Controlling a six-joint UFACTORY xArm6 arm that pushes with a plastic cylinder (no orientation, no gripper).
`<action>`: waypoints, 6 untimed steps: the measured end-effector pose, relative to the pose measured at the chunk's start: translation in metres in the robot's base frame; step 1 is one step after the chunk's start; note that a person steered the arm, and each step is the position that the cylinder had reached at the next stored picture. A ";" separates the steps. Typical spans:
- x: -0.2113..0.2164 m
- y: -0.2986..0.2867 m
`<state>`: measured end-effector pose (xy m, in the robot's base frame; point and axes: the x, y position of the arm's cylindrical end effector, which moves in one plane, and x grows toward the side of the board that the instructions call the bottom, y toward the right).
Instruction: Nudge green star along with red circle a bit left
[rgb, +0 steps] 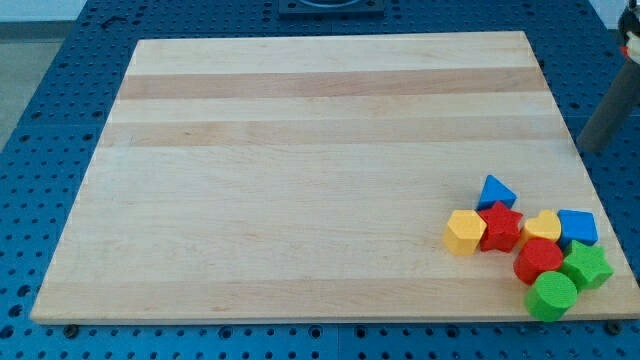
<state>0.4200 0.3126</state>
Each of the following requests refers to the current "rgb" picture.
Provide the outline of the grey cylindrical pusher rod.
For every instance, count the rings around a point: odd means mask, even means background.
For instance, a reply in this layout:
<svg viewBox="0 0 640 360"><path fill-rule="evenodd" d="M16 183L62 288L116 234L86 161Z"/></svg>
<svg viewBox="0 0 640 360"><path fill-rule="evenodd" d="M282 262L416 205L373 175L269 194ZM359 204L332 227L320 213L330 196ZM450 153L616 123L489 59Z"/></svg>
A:
<svg viewBox="0 0 640 360"><path fill-rule="evenodd" d="M639 65L627 60L577 137L584 152L600 152L629 119L639 102Z"/></svg>

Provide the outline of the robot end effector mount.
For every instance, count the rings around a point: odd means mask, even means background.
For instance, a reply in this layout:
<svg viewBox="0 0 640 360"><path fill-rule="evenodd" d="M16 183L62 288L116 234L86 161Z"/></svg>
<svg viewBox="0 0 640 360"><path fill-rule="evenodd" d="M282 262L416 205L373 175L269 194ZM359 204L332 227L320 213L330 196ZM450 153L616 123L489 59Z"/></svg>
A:
<svg viewBox="0 0 640 360"><path fill-rule="evenodd" d="M639 62L639 0L628 0L618 19L618 33L621 36L623 55Z"/></svg>

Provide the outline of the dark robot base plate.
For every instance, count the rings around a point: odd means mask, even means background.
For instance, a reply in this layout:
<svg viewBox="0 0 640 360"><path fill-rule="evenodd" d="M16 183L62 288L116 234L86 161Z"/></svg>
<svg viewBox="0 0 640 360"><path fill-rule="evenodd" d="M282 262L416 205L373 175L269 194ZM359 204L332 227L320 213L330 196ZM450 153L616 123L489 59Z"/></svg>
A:
<svg viewBox="0 0 640 360"><path fill-rule="evenodd" d="M278 0L280 18L301 16L383 15L385 0Z"/></svg>

